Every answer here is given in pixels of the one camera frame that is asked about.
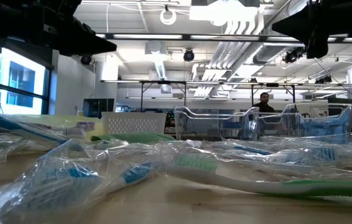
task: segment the computer monitor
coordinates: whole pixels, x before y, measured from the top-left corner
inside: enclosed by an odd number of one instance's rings
[[[329,103],[341,103],[341,104],[352,104],[352,99],[344,99],[344,98],[328,98]],[[328,113],[330,116],[339,115],[339,109],[328,109]]]
[[[113,112],[114,99],[84,99],[83,115],[89,118],[101,118],[101,112]]]

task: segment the table surface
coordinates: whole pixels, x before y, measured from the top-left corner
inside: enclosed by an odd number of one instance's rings
[[[41,154],[0,164],[0,192]],[[270,197],[156,177],[119,190],[80,213],[78,223],[349,223],[352,204]]]

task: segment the clear plastic bin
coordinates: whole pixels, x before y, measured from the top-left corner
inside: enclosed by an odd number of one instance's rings
[[[292,103],[281,114],[259,113],[258,136],[344,134],[351,132],[351,120],[352,105],[349,104]]]
[[[209,141],[256,140],[258,117],[259,108],[251,108],[245,113],[197,114],[187,107],[176,106],[176,138],[178,140],[200,138]]]

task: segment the man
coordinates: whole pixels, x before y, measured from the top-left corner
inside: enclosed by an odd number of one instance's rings
[[[269,94],[262,93],[261,94],[261,102],[256,103],[253,106],[258,107],[260,113],[274,113],[274,109],[267,104],[268,102],[269,102]]]

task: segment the security camera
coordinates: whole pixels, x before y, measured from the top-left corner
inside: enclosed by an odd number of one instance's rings
[[[84,55],[81,57],[82,65],[91,65],[93,62],[91,55]]]
[[[185,62],[191,62],[194,60],[194,53],[192,49],[187,49],[184,53],[183,59]]]

